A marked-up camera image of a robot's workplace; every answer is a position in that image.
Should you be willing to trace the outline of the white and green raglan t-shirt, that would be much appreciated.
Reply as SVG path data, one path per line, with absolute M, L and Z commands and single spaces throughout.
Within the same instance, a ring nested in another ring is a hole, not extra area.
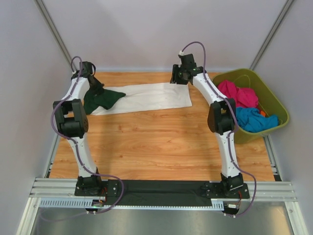
M 104 88 L 99 95 L 88 91 L 84 109 L 88 115 L 110 115 L 191 107 L 188 86 L 170 83 Z

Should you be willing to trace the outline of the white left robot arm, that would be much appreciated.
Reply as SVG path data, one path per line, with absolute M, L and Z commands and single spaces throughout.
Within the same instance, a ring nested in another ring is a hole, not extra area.
M 98 168 L 91 157 L 87 132 L 89 122 L 83 107 L 87 91 L 103 85 L 94 77 L 95 65 L 84 61 L 71 78 L 71 85 L 60 101 L 53 102 L 51 123 L 56 133 L 67 139 L 78 164 L 76 196 L 103 196 L 104 186 Z

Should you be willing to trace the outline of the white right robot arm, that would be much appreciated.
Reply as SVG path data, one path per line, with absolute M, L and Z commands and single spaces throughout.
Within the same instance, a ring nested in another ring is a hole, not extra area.
M 235 101 L 218 90 L 204 67 L 197 66 L 193 54 L 181 52 L 179 58 L 181 63 L 173 65 L 170 82 L 180 85 L 191 83 L 207 101 L 209 105 L 207 124 L 218 140 L 222 160 L 220 191 L 223 196 L 230 198 L 244 184 L 242 173 L 238 169 L 234 144 Z

